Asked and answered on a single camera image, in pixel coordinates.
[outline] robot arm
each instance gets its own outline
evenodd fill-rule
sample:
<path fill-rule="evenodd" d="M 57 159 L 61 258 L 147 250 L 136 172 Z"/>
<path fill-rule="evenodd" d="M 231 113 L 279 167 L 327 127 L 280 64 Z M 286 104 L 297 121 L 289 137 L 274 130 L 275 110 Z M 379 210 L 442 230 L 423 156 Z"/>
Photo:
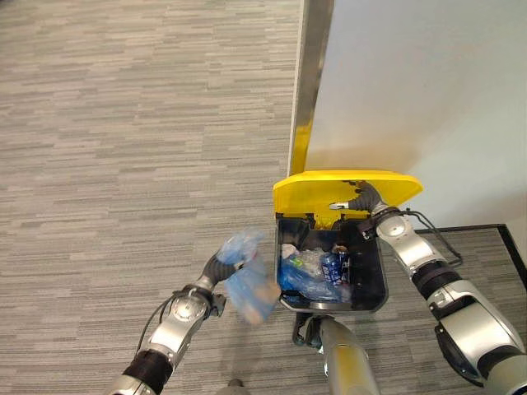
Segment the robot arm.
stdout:
<path fill-rule="evenodd" d="M 220 263 L 214 255 L 194 284 L 175 292 L 166 301 L 170 302 L 168 316 L 105 394 L 159 395 L 202 322 L 210 315 L 222 315 L 226 300 L 212 291 L 219 281 L 227 279 L 237 268 L 240 266 Z"/>
<path fill-rule="evenodd" d="M 332 208 L 368 210 L 366 239 L 378 235 L 394 250 L 403 270 L 437 319 L 437 341 L 450 366 L 490 394 L 527 393 L 527 355 L 519 334 L 500 312 L 413 231 L 408 218 L 388 207 L 369 184 L 361 196 Z"/>

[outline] silver metal joint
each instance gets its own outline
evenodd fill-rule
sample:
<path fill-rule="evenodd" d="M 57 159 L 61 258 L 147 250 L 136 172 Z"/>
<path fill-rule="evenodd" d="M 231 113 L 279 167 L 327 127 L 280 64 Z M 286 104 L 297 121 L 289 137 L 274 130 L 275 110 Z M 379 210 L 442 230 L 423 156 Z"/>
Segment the silver metal joint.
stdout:
<path fill-rule="evenodd" d="M 379 237 L 390 245 L 404 271 L 411 277 L 420 266 L 445 259 L 423 237 L 416 235 L 406 216 L 391 216 L 376 228 Z"/>
<path fill-rule="evenodd" d="M 153 389 L 135 377 L 121 374 L 105 391 L 105 395 L 157 395 Z"/>
<path fill-rule="evenodd" d="M 206 312 L 206 302 L 198 297 L 186 295 L 176 299 L 169 315 L 156 328 L 143 350 L 160 352 L 175 369 L 189 348 L 190 339 L 201 327 Z"/>

